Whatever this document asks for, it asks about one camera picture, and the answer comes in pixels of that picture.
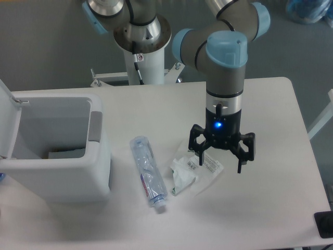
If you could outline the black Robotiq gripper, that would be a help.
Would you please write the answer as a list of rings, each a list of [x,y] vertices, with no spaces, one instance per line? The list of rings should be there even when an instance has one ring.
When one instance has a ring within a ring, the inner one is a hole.
[[[255,133],[240,134],[241,110],[231,114],[216,117],[216,114],[206,109],[205,129],[194,124],[190,130],[188,149],[199,157],[199,165],[204,162],[204,152],[209,147],[229,150],[238,158],[237,173],[241,173],[243,165],[255,158]],[[203,135],[205,140],[197,142]]]

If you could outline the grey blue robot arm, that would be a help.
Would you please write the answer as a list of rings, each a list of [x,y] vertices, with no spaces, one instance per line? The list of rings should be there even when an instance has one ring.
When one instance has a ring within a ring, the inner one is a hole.
[[[241,134],[247,45],[270,27],[261,3],[207,1],[215,22],[205,28],[172,34],[168,21],[157,13],[155,1],[83,1],[83,10],[98,33],[113,33],[124,52],[131,85],[162,84],[164,48],[206,76],[206,126],[194,125],[188,148],[203,159],[214,147],[231,151],[239,166],[255,157],[254,133]]]

